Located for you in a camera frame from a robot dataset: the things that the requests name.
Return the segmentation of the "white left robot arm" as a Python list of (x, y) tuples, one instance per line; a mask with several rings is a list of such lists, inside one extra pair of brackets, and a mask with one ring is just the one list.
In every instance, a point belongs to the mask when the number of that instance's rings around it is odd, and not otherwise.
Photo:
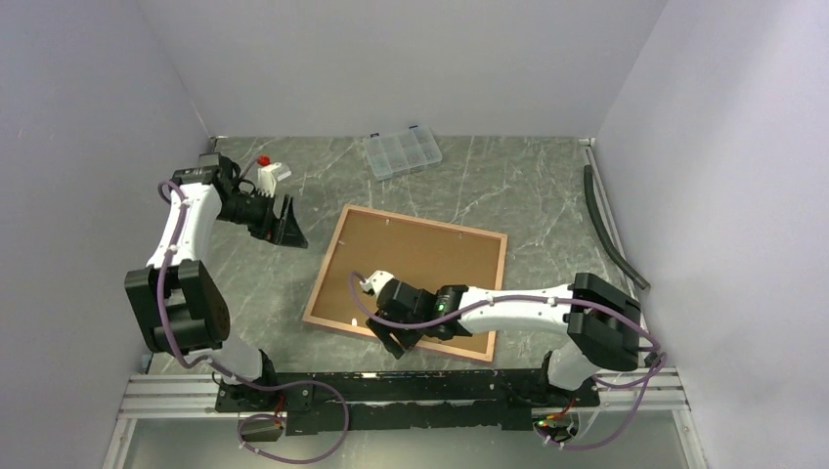
[(278, 401), (281, 385), (267, 355), (232, 331), (229, 307), (205, 256), (216, 222), (242, 226), (275, 246), (307, 248), (292, 196), (277, 196), (279, 182), (290, 173), (267, 156), (240, 166), (220, 152), (175, 171), (157, 187), (169, 207), (161, 239), (146, 266), (124, 280), (152, 352), (173, 357), (185, 369), (210, 366), (225, 383), (241, 385), (241, 397), (257, 410)]

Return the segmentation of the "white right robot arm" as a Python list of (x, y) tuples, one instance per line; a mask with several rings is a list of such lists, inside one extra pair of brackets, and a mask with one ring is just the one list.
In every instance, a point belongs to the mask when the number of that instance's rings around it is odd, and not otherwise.
[(639, 366), (639, 303), (603, 278), (578, 273), (572, 282), (535, 290), (493, 290), (465, 284), (431, 292), (386, 271), (352, 275), (350, 288), (375, 300), (367, 327), (395, 358), (422, 338), (440, 341), (497, 331), (537, 331), (564, 338), (542, 366), (538, 392), (562, 405), (599, 370)]

